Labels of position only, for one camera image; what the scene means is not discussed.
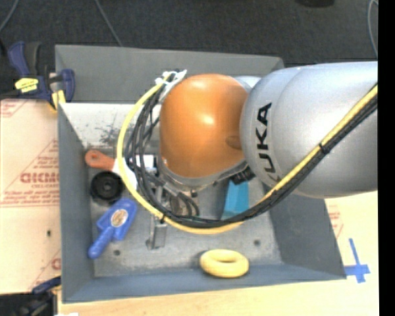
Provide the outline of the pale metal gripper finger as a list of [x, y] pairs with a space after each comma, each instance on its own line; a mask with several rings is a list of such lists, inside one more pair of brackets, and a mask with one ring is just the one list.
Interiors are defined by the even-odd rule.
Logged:
[[155, 217], [150, 217], [149, 223], [149, 238], [146, 241], [146, 246], [149, 250], [154, 248], [154, 239], [155, 239]]
[[165, 246], [166, 237], [167, 237], [167, 228], [166, 224], [157, 224], [154, 227], [153, 234], [153, 247], [154, 248], [163, 248]]

